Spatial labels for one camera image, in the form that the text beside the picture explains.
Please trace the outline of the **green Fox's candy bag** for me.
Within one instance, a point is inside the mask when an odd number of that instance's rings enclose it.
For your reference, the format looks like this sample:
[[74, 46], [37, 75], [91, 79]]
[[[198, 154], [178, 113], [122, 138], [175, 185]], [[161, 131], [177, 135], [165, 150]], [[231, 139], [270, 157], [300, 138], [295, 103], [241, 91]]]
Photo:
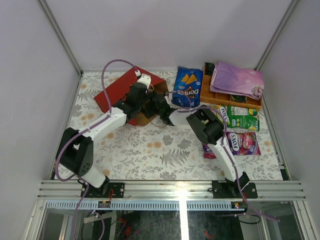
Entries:
[[224, 123], [224, 121], [226, 121], [227, 125], [230, 124], [230, 118], [228, 116], [228, 108], [224, 104], [214, 104], [211, 107], [214, 109], [217, 109], [219, 111], [219, 113], [223, 116], [223, 120], [222, 120], [221, 116], [218, 113], [214, 112], [214, 114], [217, 116], [217, 118], [222, 123]]

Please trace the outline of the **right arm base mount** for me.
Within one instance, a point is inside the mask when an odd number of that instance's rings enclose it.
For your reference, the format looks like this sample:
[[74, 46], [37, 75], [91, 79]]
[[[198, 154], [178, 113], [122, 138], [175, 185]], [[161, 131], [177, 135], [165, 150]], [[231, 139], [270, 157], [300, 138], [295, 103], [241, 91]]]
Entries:
[[[211, 187], [207, 191], [212, 193], [215, 199], [242, 199], [236, 182], [215, 180], [211, 182]], [[256, 185], [253, 182], [249, 182], [241, 191], [246, 199], [258, 198]]]

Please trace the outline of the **green snack bag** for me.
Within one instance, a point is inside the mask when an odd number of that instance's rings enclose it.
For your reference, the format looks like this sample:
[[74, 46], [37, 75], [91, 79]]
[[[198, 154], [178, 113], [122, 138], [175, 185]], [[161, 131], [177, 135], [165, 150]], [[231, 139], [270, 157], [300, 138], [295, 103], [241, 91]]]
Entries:
[[256, 109], [229, 105], [227, 114], [229, 128], [242, 128], [250, 131], [260, 130], [260, 119]]

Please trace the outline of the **purple Fox's candy bag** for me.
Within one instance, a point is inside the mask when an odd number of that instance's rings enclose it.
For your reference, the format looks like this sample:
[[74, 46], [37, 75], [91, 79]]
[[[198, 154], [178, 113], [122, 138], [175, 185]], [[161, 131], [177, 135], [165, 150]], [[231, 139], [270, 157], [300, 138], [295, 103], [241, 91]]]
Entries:
[[255, 132], [226, 132], [230, 150], [234, 156], [261, 155]]

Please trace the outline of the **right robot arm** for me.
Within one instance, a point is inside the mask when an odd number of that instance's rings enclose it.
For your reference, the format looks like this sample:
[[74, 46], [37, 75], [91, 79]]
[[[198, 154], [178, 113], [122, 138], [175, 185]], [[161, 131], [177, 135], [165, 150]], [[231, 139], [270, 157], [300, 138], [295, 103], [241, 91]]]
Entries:
[[245, 193], [249, 177], [236, 163], [227, 139], [227, 123], [216, 108], [207, 105], [173, 108], [163, 93], [151, 93], [143, 114], [147, 117], [158, 115], [168, 126], [190, 126], [197, 139], [207, 145], [221, 163], [225, 179], [230, 182], [229, 194], [237, 198]]

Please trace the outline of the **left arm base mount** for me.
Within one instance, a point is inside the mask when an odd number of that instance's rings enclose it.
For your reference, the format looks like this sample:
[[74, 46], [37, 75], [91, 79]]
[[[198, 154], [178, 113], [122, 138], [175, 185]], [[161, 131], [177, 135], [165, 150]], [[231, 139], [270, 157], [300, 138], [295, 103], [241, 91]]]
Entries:
[[107, 182], [101, 187], [96, 188], [91, 184], [85, 194], [85, 198], [101, 198], [101, 199], [122, 199], [125, 193], [125, 184], [123, 182]]

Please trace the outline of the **blue Doritos chip bag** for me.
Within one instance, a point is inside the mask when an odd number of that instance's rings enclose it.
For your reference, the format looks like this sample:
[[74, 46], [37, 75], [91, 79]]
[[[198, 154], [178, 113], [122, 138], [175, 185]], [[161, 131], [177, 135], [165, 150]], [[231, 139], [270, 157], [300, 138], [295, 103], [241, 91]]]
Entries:
[[202, 70], [179, 66], [171, 102], [183, 108], [197, 107], [200, 104], [202, 80]]

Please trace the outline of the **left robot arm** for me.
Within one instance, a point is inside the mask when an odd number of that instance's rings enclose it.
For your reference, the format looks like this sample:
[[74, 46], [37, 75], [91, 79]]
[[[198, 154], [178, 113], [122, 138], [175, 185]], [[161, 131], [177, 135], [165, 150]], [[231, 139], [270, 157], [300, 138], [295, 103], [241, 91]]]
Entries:
[[135, 82], [129, 87], [125, 99], [110, 106], [109, 112], [96, 119], [92, 125], [80, 130], [69, 127], [64, 131], [55, 163], [55, 174], [60, 181], [68, 180], [59, 175], [59, 164], [62, 164], [73, 173], [73, 177], [77, 176], [91, 185], [93, 193], [98, 197], [105, 197], [109, 193], [108, 178], [93, 164], [95, 143], [137, 116], [148, 100], [149, 86], [147, 82]]

